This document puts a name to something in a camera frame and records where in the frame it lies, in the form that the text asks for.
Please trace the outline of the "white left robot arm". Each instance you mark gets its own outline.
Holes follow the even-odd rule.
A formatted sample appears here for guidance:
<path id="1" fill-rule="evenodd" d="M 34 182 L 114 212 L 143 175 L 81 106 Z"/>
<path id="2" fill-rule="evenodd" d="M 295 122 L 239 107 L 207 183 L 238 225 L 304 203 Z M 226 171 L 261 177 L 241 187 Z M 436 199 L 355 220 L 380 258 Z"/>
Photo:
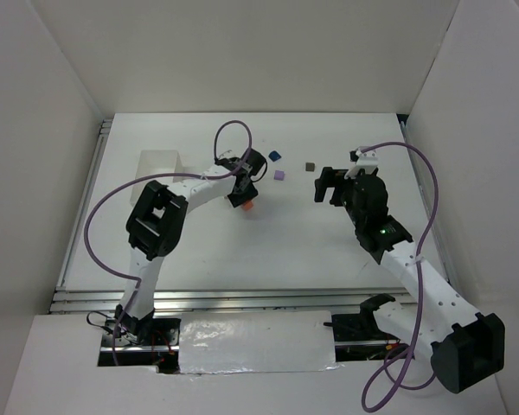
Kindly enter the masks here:
<path id="1" fill-rule="evenodd" d="M 164 258 L 178 245 L 187 215 L 216 198 L 238 208 L 258 196 L 254 178 L 266 172 L 267 160 L 256 150 L 248 158 L 227 152 L 202 174 L 180 182 L 148 182 L 126 223 L 131 247 L 130 274 L 115 310 L 119 325 L 137 342 L 151 337 L 154 293 Z"/>

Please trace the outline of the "purple wood cube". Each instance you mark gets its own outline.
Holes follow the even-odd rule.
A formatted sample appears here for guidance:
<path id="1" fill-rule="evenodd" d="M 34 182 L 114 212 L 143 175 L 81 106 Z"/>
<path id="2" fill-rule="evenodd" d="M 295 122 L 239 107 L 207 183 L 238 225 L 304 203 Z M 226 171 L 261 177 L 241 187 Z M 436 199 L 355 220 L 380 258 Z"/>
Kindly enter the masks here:
<path id="1" fill-rule="evenodd" d="M 282 171 L 282 170 L 276 170 L 274 172 L 274 177 L 273 177 L 276 181 L 284 181 L 285 179 L 285 172 Z"/>

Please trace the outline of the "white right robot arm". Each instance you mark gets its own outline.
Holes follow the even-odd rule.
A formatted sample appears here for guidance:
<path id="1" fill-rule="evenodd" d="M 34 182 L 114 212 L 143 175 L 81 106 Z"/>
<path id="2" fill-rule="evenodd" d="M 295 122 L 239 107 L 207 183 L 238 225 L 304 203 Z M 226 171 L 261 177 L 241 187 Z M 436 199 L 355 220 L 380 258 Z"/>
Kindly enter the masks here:
<path id="1" fill-rule="evenodd" d="M 461 393 L 501 371 L 503 321 L 494 313 L 482 314 L 416 252 L 412 235 L 388 212 L 384 181 L 363 169 L 350 178 L 345 169 L 325 167 L 315 181 L 314 200 L 323 201 L 328 189 L 333 191 L 330 205 L 345 208 L 360 246 L 422 307 L 417 313 L 389 294 L 376 295 L 361 303 L 359 328 L 404 342 L 416 334 L 414 357 L 428 361 L 451 393 Z"/>

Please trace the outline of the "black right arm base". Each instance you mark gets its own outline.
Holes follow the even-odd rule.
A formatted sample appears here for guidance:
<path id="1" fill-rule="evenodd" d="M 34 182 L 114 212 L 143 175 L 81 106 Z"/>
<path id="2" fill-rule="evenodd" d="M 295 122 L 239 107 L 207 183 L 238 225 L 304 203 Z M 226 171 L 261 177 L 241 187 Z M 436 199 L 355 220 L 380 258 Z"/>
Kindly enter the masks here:
<path id="1" fill-rule="evenodd" d="M 400 342 L 394 335 L 379 330 L 374 322 L 370 322 L 361 313 L 333 314 L 323 326 L 332 329 L 335 342 Z"/>

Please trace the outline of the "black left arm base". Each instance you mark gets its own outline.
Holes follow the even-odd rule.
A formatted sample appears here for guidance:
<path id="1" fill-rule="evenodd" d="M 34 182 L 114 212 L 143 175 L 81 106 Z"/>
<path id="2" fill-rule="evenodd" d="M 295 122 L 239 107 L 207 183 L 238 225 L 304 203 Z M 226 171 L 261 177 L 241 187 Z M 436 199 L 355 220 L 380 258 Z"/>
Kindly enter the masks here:
<path id="1" fill-rule="evenodd" d="M 113 336 L 114 319 L 105 313 L 97 312 L 97 315 L 103 317 L 104 321 L 93 322 L 91 314 L 94 314 L 94 311 L 86 315 L 86 323 L 101 331 L 100 346 L 106 351 L 112 350 L 112 344 L 115 344 L 115 348 L 122 352 L 158 349 L 174 353 L 178 350 L 181 328 L 180 318 L 154 317 L 137 334 L 133 334 L 128 328 L 121 325 L 117 330 L 116 336 Z"/>

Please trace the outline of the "aluminium front rail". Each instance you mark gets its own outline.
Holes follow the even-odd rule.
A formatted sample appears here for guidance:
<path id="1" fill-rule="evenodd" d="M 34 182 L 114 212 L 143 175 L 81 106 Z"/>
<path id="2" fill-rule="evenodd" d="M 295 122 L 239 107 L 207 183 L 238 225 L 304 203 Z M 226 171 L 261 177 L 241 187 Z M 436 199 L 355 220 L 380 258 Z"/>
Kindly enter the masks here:
<path id="1" fill-rule="evenodd" d="M 404 304 L 413 303 L 403 288 L 339 290 L 237 290 L 237 291 L 169 291 L 154 294 L 158 313 L 198 310 L 297 310 L 353 308 L 379 294 L 388 294 Z M 119 303 L 118 290 L 58 290 L 48 312 L 51 314 L 113 312 Z"/>

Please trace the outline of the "silver foil sheet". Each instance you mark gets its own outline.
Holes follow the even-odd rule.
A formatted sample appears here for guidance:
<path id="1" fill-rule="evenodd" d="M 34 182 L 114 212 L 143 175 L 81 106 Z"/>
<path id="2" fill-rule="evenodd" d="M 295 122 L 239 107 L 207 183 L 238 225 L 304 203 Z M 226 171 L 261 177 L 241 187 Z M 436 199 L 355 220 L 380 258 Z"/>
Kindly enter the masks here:
<path id="1" fill-rule="evenodd" d="M 181 318 L 182 374 L 321 372 L 337 367 L 330 312 L 197 313 Z"/>

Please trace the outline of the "aluminium left rail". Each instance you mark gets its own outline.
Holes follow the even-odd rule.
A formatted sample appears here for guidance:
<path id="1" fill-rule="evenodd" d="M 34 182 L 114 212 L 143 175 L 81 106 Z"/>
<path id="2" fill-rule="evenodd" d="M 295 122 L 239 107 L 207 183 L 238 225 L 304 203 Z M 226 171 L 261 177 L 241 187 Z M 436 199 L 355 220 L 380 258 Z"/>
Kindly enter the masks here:
<path id="1" fill-rule="evenodd" d="M 84 219 L 86 216 L 88 203 L 93 192 L 93 184 L 95 181 L 95 177 L 98 174 L 100 160 L 103 156 L 104 148 L 106 146 L 106 142 L 109 137 L 110 130 L 112 128 L 112 122 L 113 118 L 106 118 L 102 121 L 99 127 L 97 141 L 94 146 L 93 156 L 90 162 L 89 170 L 86 175 L 86 180 L 82 190 L 77 213 L 75 215 L 74 225 L 67 243 L 67 250 L 65 252 L 58 279 L 54 288 L 55 291 L 65 290 L 68 269 L 78 245 L 81 229 L 84 225 Z"/>

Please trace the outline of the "blue wood block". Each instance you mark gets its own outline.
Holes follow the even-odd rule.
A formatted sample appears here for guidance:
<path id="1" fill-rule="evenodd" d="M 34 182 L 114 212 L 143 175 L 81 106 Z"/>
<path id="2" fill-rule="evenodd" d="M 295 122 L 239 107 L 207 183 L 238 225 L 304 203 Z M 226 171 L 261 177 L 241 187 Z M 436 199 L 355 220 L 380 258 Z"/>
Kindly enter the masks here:
<path id="1" fill-rule="evenodd" d="M 282 158 L 282 156 L 276 150 L 271 151 L 268 156 L 273 162 L 276 162 Z"/>

